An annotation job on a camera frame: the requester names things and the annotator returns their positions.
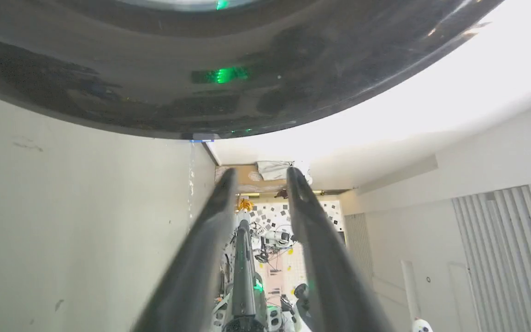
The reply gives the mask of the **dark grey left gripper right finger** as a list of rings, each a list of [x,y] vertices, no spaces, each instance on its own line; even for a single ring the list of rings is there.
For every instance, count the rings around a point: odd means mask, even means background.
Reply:
[[[287,170],[289,215],[302,245],[312,332],[394,332],[301,171]]]

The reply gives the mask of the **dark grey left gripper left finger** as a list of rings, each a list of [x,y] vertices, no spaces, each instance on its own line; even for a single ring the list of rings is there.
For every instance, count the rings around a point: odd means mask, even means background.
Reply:
[[[224,172],[131,332],[206,332],[234,229],[236,171]]]

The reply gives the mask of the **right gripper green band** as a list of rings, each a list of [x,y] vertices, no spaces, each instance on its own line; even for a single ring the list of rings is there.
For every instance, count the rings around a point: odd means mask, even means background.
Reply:
[[[247,220],[240,221],[236,231],[236,258],[233,282],[224,282],[213,307],[213,332],[298,332],[295,311],[291,303],[278,297],[278,303],[268,300],[264,281],[254,275],[251,234]],[[253,317],[249,327],[239,326],[239,320]]]

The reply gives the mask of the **white washing machine body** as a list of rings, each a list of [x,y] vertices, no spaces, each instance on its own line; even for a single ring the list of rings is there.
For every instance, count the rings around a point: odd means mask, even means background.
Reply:
[[[130,332],[214,171],[200,143],[0,101],[0,332]]]

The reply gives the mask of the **narrow white vertical blinds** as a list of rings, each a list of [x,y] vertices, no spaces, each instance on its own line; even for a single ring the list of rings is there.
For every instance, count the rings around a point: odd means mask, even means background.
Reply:
[[[345,216],[346,247],[356,263],[362,277],[373,285],[373,259],[370,236],[364,213]]]

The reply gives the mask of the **black white checkered mat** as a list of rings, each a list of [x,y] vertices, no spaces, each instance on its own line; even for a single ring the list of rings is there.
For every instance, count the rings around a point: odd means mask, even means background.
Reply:
[[[320,201],[323,212],[327,220],[337,232],[344,231],[344,218],[341,209],[341,202]],[[290,231],[291,217],[289,216],[288,201],[283,202],[261,202],[253,205],[253,210],[249,212],[249,224],[257,229]]]

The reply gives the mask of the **brown cardboard panel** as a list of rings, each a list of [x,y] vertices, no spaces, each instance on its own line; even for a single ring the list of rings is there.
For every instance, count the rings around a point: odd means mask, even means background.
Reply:
[[[215,169],[215,181],[228,169],[235,169],[238,191],[240,193],[271,193],[279,192],[286,187],[285,179],[265,180],[255,165],[225,165]]]

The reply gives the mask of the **grey crumpled cloth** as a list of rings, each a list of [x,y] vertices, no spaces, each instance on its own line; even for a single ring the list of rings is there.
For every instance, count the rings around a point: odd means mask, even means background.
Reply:
[[[287,170],[294,166],[292,161],[259,160],[257,170],[264,181],[278,181],[287,178]]]

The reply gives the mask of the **wide white vertical blinds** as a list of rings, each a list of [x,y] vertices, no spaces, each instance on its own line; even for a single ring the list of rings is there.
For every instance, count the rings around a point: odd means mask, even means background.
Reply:
[[[531,188],[452,199],[480,332],[531,332]]]

